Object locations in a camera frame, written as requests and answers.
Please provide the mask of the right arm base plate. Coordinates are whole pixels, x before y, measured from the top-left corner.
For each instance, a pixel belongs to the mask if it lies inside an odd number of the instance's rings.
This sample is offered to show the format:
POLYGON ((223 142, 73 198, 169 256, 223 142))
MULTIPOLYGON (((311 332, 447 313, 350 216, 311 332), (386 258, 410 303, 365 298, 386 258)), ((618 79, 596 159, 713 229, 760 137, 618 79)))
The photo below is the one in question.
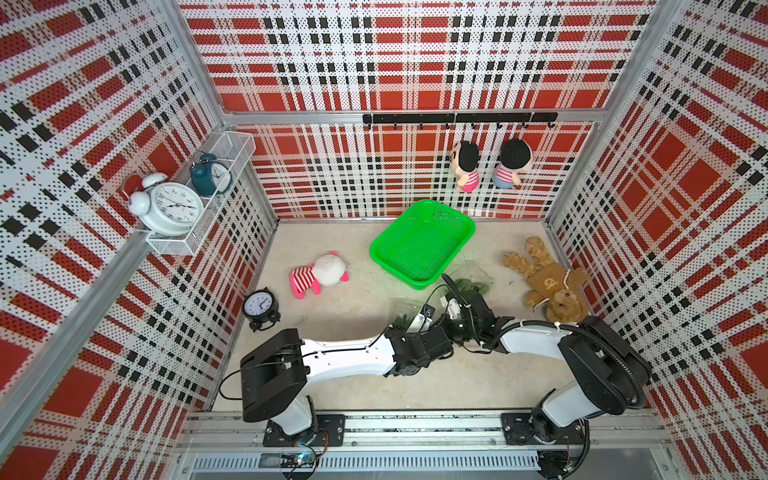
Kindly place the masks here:
POLYGON ((501 429, 507 445, 566 445, 583 443, 586 427, 575 421, 559 427, 541 412, 512 412, 501 415, 501 429))

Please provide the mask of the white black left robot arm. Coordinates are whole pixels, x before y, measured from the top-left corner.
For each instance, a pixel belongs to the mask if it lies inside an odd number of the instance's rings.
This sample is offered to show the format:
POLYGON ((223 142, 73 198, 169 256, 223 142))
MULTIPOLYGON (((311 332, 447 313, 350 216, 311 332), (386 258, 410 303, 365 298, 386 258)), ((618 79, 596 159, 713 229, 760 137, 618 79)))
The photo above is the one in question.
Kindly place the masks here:
POLYGON ((333 342, 285 329, 240 361, 243 420, 270 420, 296 436, 316 428, 306 387, 353 376, 412 376, 452 354, 452 342, 438 327, 416 333, 389 327, 371 338, 333 342))

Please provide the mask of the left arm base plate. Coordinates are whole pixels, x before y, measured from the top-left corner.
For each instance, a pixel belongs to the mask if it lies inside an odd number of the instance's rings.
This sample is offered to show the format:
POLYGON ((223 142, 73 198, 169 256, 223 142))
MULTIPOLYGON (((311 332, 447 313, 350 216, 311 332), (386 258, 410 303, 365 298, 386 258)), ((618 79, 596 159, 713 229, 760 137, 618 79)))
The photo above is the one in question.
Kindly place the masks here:
POLYGON ((266 426, 262 445, 264 447, 298 447, 300 443, 312 447, 338 447, 343 444, 346 416, 343 414, 320 414, 313 426, 303 432, 288 436, 273 420, 266 426))

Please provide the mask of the clear plastic clamshell with peppers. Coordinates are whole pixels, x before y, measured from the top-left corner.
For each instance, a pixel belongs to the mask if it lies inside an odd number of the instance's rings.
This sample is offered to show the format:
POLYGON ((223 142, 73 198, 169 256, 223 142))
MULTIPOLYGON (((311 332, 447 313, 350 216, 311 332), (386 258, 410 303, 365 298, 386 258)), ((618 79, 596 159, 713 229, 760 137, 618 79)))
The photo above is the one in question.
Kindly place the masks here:
POLYGON ((407 333, 426 332, 437 319, 436 309, 429 303, 394 299, 390 307, 390 326, 407 333))

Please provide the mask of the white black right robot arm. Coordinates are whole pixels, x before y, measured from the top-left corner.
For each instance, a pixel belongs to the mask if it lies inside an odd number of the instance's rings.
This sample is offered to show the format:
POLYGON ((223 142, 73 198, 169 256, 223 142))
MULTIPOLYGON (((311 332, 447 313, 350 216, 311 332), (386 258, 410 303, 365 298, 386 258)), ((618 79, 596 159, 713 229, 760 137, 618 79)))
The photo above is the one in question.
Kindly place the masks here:
POLYGON ((646 407, 650 364, 600 318, 571 324, 497 317, 477 290, 448 293, 440 302, 440 326, 459 345, 475 342, 475 354, 530 354, 568 367, 573 381, 531 410, 529 423, 540 438, 548 441, 583 420, 646 407))

